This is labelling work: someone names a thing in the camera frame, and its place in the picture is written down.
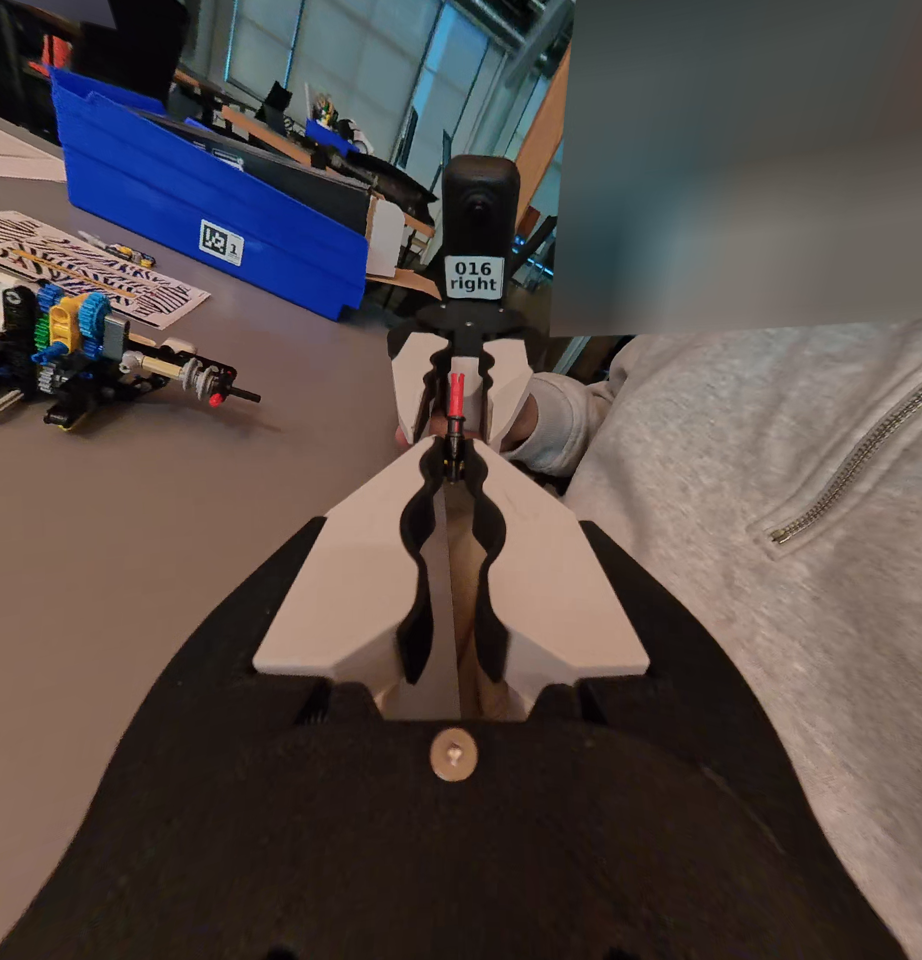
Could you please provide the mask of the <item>person in grey hoodie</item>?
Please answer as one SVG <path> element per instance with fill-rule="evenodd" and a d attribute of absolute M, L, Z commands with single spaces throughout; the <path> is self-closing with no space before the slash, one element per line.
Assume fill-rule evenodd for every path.
<path fill-rule="evenodd" d="M 922 320 L 636 337 L 565 500 L 755 690 L 922 958 Z"/>

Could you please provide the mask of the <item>striped sticker sheet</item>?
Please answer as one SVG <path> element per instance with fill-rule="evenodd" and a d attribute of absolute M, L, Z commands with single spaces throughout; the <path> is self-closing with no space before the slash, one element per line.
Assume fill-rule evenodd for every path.
<path fill-rule="evenodd" d="M 157 330 L 203 304 L 209 294 L 16 211 L 0 211 L 0 271 L 73 296 L 102 293 L 131 320 Z"/>

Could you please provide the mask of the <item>small yellow lego piece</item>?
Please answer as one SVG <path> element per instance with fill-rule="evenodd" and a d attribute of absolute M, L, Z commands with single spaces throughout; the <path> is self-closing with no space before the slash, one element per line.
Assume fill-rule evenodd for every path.
<path fill-rule="evenodd" d="M 100 237 L 84 230 L 78 230 L 78 236 L 85 243 L 95 247 L 98 250 L 104 251 L 112 257 L 130 262 L 145 269 L 156 269 L 156 259 L 152 255 L 147 254 L 142 250 L 123 244 L 107 243 Z"/>

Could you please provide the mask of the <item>wooden beam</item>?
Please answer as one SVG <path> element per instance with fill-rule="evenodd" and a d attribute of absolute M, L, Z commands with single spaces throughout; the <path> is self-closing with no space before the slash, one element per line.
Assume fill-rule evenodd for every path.
<path fill-rule="evenodd" d="M 563 140 L 571 48 L 569 43 L 516 157 L 520 177 L 517 224 L 524 217 Z"/>

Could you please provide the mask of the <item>multicolour lego vehicle model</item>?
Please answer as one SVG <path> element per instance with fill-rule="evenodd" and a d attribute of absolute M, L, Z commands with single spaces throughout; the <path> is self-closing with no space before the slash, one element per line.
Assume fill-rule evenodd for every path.
<path fill-rule="evenodd" d="M 43 422 L 74 430 L 100 407 L 134 402 L 171 384 L 216 409 L 228 399 L 260 403 L 238 372 L 189 342 L 131 331 L 102 293 L 72 295 L 0 272 L 0 418 L 49 402 Z"/>

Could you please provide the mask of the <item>blue plastic bin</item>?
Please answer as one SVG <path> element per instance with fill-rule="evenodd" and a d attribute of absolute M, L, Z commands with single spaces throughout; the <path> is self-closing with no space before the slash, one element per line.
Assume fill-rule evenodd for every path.
<path fill-rule="evenodd" d="M 72 205 L 336 321 L 361 305 L 369 242 L 209 149 L 151 98 L 49 69 Z"/>

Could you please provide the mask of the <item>small blue bin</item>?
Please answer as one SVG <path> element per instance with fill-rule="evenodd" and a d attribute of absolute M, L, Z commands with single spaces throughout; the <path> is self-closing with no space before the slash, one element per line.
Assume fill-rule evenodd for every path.
<path fill-rule="evenodd" d="M 304 135 L 324 149 L 337 151 L 344 158 L 351 153 L 357 156 L 360 152 L 352 142 L 343 138 L 333 128 L 323 126 L 310 117 L 305 121 Z"/>

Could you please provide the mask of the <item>person's right forearm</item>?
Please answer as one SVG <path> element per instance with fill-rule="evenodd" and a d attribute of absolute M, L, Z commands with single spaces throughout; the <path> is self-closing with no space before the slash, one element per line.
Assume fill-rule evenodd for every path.
<path fill-rule="evenodd" d="M 537 429 L 520 448 L 502 455 L 535 474 L 574 474 L 627 378 L 622 366 L 590 385 L 552 372 L 534 374 L 529 391 L 538 402 Z"/>

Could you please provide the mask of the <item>cardboard box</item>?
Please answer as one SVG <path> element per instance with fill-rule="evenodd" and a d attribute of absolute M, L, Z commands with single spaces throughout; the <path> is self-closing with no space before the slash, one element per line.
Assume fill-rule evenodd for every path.
<path fill-rule="evenodd" d="M 398 266 L 402 241 L 407 234 L 419 234 L 423 239 L 430 239 L 434 236 L 434 231 L 426 224 L 408 216 L 396 203 L 373 194 L 366 227 L 368 241 L 366 280 L 379 283 L 390 290 L 401 289 L 421 293 L 440 301 L 442 296 L 436 282 L 421 276 L 414 270 Z"/>

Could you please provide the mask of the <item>person's right hand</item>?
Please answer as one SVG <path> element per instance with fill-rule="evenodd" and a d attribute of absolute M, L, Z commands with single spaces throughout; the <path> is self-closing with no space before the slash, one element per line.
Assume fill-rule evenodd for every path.
<path fill-rule="evenodd" d="M 528 391 L 515 419 L 502 439 L 501 452 L 511 452 L 525 444 L 536 431 L 538 421 L 538 402 L 534 395 Z"/>

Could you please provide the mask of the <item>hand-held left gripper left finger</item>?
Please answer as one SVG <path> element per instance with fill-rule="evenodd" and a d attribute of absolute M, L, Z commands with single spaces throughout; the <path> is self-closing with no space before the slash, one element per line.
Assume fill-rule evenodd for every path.
<path fill-rule="evenodd" d="M 399 521 L 422 488 L 425 438 L 331 509 L 252 659 L 262 674 L 357 682 L 383 717 L 442 719 L 442 494 L 435 528 L 420 548 L 427 565 L 434 631 L 423 673 L 407 683 L 396 627 L 414 603 L 419 568 Z"/>

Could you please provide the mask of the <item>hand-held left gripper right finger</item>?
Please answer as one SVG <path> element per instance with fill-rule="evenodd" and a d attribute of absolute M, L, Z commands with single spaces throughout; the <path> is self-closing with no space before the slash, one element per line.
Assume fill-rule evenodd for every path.
<path fill-rule="evenodd" d="M 497 717 L 526 719 L 551 686 L 644 675 L 648 653 L 574 512 L 479 439 L 465 483 L 484 551 L 472 638 Z"/>

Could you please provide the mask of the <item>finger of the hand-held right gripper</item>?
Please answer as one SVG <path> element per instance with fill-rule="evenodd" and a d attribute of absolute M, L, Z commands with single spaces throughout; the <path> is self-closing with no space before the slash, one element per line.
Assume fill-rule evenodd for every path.
<path fill-rule="evenodd" d="M 503 338 L 483 343 L 478 362 L 480 385 L 472 401 L 473 425 L 482 441 L 500 452 L 522 411 L 533 370 L 526 342 Z"/>
<path fill-rule="evenodd" d="M 451 342 L 435 332 L 388 332 L 398 424 L 408 446 L 425 435 L 450 350 Z"/>

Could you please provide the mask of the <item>wooden background desk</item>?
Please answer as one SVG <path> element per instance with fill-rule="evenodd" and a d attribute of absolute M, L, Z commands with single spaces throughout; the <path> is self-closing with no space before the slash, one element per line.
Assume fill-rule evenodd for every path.
<path fill-rule="evenodd" d="M 258 109 L 251 110 L 213 83 L 192 77 L 179 68 L 175 70 L 170 92 L 196 106 L 194 121 L 207 130 L 272 151 L 325 174 L 358 181 L 369 186 L 372 194 L 397 204 L 408 216 L 434 230 L 430 208 L 437 197 L 433 191 L 390 162 L 361 151 L 361 141 L 352 142 L 360 151 L 358 155 L 352 152 L 343 157 L 336 150 L 324 149 L 308 139 L 290 119 L 284 133 L 275 131 L 256 118 Z"/>

